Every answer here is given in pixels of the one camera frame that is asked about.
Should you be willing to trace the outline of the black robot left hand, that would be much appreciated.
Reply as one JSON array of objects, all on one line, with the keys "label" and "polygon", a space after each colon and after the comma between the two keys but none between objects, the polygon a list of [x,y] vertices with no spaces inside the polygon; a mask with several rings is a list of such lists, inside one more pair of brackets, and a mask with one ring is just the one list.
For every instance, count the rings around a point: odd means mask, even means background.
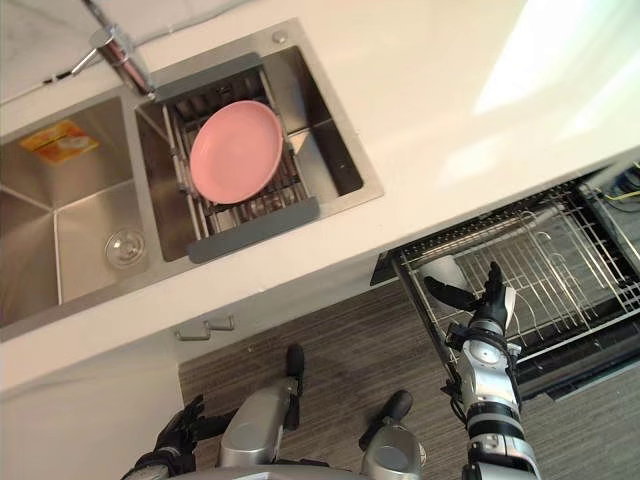
[{"label": "black robot left hand", "polygon": [[199,394],[160,431],[154,450],[165,450],[174,455],[191,454],[200,441],[222,434],[233,413],[207,417],[203,415],[204,408],[204,396]]}]

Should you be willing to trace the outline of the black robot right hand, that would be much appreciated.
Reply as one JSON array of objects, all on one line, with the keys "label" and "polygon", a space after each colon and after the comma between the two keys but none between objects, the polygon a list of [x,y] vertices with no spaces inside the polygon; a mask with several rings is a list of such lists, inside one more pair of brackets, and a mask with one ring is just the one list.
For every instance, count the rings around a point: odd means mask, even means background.
[{"label": "black robot right hand", "polygon": [[440,261],[431,262],[427,275],[424,276],[424,285],[440,303],[471,312],[473,322],[491,321],[505,333],[515,308],[515,290],[504,283],[502,269],[498,263],[490,262],[481,296],[476,296],[456,284],[461,275],[461,269],[454,260],[450,260],[444,266],[441,266]]}]

